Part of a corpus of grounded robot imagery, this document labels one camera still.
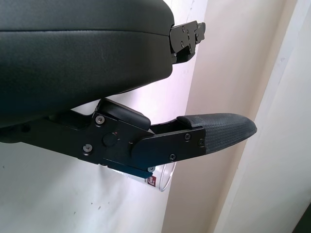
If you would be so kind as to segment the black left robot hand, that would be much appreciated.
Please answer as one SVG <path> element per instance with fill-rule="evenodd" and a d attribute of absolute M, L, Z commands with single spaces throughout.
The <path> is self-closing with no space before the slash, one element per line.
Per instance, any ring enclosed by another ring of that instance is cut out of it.
<path fill-rule="evenodd" d="M 162 0 L 3 0 L 0 140 L 149 178 L 156 166 L 218 152 L 257 132 L 237 114 L 151 124 L 109 96 L 169 77 L 206 25 L 175 25 Z"/>

